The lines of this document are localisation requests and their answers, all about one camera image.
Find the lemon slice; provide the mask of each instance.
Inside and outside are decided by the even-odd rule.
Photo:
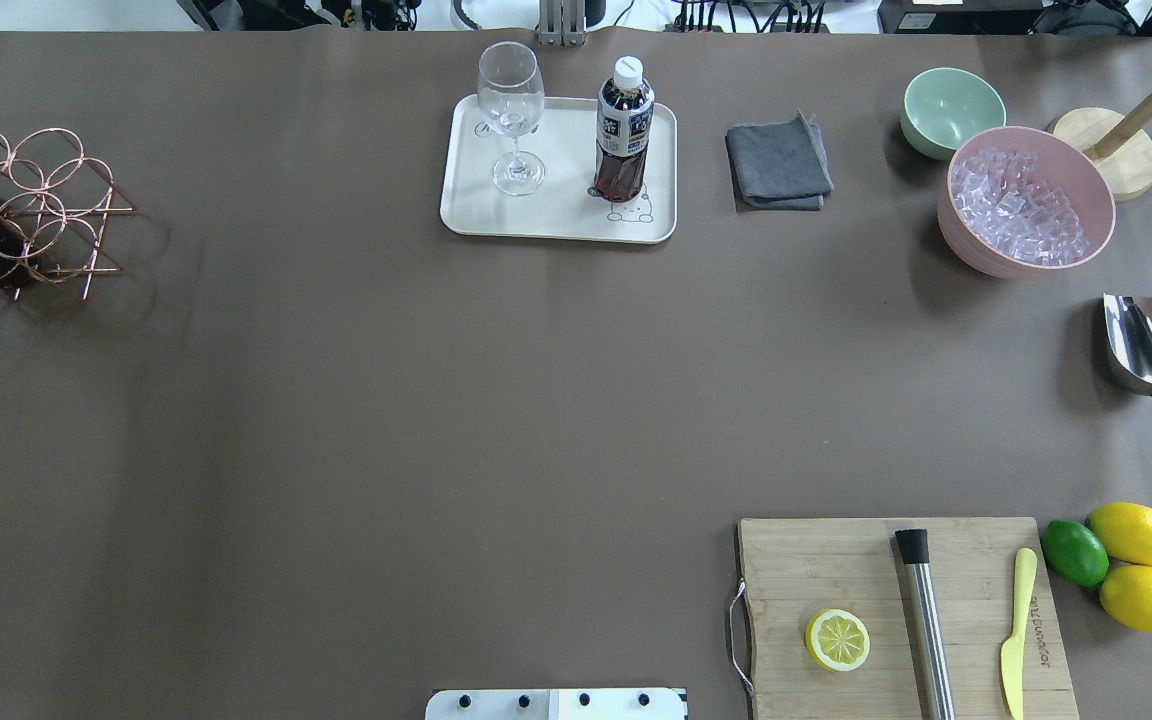
[[[808,653],[832,670],[855,670],[869,657],[869,630],[851,612],[818,612],[808,623]]]

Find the white bottle cap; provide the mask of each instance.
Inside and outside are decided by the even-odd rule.
[[[643,60],[626,55],[616,61],[616,74],[612,77],[621,90],[637,90],[643,85]]]

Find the wooden cutting board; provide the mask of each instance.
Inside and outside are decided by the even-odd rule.
[[[1033,518],[742,520],[755,720],[922,720],[918,639],[892,533],[926,528],[958,720],[1009,719],[998,651],[1011,634],[1016,550],[1038,553],[1025,638],[1025,720],[1078,719]],[[826,670],[804,635],[828,607],[869,629],[865,664]]]

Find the ice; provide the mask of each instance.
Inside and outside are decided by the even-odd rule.
[[[1073,202],[1034,179],[1038,154],[986,147],[950,173],[954,209],[987,245],[1032,265],[1060,266],[1087,258],[1092,243]]]

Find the cartoon bear drawing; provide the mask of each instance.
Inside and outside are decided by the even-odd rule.
[[[613,223],[650,223],[654,220],[652,197],[649,197],[649,191],[644,190],[634,200],[613,202],[607,219]]]

